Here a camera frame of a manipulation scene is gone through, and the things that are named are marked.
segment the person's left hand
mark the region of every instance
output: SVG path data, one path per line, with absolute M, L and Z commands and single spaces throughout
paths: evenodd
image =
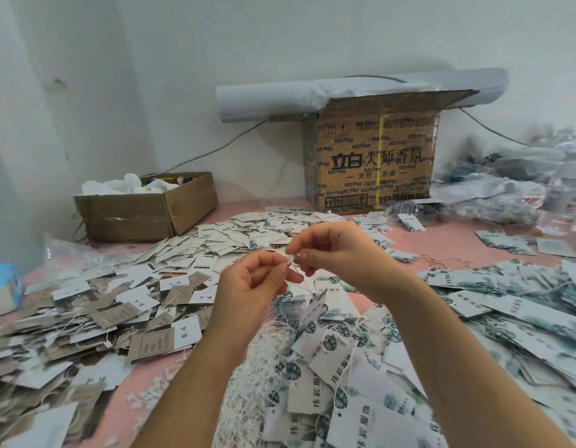
M 240 365 L 272 299 L 286 292 L 286 280 L 304 280 L 287 263 L 288 259 L 278 253 L 254 251 L 225 269 L 201 343 L 223 350 L 221 354 L 228 356 L 233 367 Z

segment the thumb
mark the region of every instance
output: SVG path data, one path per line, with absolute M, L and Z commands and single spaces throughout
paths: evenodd
M 276 295 L 278 289 L 280 289 L 280 287 L 285 283 L 287 275 L 288 264 L 281 263 L 271 269 L 263 282 L 254 290 L 257 294 L 260 294 L 264 297 L 273 298 Z
M 335 262 L 335 256 L 335 252 L 304 248 L 296 254 L 296 262 L 314 267 L 315 269 L 325 269 L 329 271 Z

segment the bottle label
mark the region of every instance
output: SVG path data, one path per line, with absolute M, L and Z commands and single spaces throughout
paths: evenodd
M 543 210 L 562 216 L 575 213 L 576 188 L 550 189 L 543 201 Z

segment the small brown cardboard box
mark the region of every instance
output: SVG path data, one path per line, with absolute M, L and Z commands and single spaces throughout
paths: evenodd
M 428 198 L 439 113 L 476 91 L 330 99 L 303 126 L 307 199 L 317 210 L 369 212 Z
M 157 177 L 193 180 L 162 194 L 77 195 L 74 201 L 87 237 L 96 242 L 154 242 L 184 233 L 217 206 L 210 172 Z M 143 184 L 151 178 L 144 178 Z

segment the yellow strap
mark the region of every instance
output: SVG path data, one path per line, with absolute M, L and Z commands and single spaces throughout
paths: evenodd
M 382 151 L 382 141 L 383 141 L 383 117 L 387 114 L 387 110 L 384 110 L 379 115 L 379 141 L 377 142 L 377 179 L 375 180 L 375 204 L 379 204 L 379 179 L 381 177 L 381 151 Z

